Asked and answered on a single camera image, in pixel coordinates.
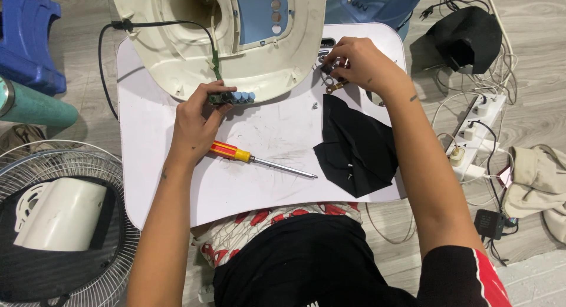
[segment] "forearm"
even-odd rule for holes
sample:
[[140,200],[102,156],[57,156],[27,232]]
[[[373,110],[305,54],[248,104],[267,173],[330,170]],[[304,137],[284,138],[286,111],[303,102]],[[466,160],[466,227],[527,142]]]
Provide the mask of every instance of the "forearm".
[[194,166],[167,157],[130,276],[129,307],[181,305],[190,244]]
[[447,244],[485,252],[463,190],[414,87],[382,98],[391,118],[401,176],[419,231],[421,255]]

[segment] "white table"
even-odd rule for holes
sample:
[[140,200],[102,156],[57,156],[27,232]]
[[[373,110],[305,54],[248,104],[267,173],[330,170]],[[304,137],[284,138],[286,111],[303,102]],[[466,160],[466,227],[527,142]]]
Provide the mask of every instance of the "white table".
[[[371,38],[405,69],[403,44],[388,26],[367,23],[324,27],[323,37],[338,41],[343,36]],[[178,103],[155,84],[128,39],[118,48],[117,65],[126,211],[141,229],[169,151]],[[192,226],[264,207],[318,201],[388,202],[405,196],[399,172],[391,186],[358,199],[326,180],[312,149],[322,142],[325,86],[318,72],[302,73],[308,76],[291,92],[250,107],[234,107],[216,139],[319,178],[207,154],[197,165],[191,184]],[[347,85],[333,95],[350,108],[391,125],[386,108],[373,104],[357,86]],[[314,103],[318,103],[318,109],[312,108]]]

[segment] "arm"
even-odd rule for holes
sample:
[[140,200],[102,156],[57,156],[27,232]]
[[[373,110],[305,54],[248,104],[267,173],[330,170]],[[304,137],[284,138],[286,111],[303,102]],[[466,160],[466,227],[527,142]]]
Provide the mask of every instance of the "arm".
[[380,52],[370,39],[344,37],[326,57],[346,67],[332,74],[377,93],[391,125],[401,176],[418,229],[421,257],[442,245],[486,253],[452,167],[425,115],[410,77]]
[[188,101],[177,106],[171,148],[134,257],[128,307],[181,306],[190,243],[192,172],[232,106],[218,106],[208,121],[201,115],[202,107],[207,93],[236,90],[222,85],[222,80],[201,84]]

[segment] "power strip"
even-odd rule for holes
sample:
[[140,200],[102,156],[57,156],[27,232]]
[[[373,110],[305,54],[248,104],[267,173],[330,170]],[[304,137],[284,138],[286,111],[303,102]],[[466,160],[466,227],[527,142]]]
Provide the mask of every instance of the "power strip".
[[[490,128],[493,128],[493,123],[495,123],[499,112],[503,108],[503,105],[505,105],[505,95],[484,95],[486,96],[486,99],[484,99],[483,96],[478,96],[475,99],[468,115],[464,119],[457,133],[454,135],[456,144],[459,148],[464,150],[461,163],[458,166],[452,166],[454,173],[456,173],[456,177],[460,181],[470,180],[485,173],[485,168],[478,167],[477,169],[474,168],[473,171],[470,169],[470,173],[466,175],[471,163],[478,154],[478,150],[481,150],[483,141],[487,136],[491,136],[490,131],[484,126],[478,123],[473,123],[472,127],[470,127],[470,123],[472,121],[481,121]],[[456,144],[452,142],[448,147],[446,151],[448,157],[450,157],[450,153],[456,147]]]

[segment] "teal pipe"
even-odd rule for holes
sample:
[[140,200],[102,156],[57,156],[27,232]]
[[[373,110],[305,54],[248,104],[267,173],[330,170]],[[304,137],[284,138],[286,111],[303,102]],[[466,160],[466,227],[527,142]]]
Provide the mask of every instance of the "teal pipe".
[[0,77],[0,120],[69,127],[78,115],[72,105]]

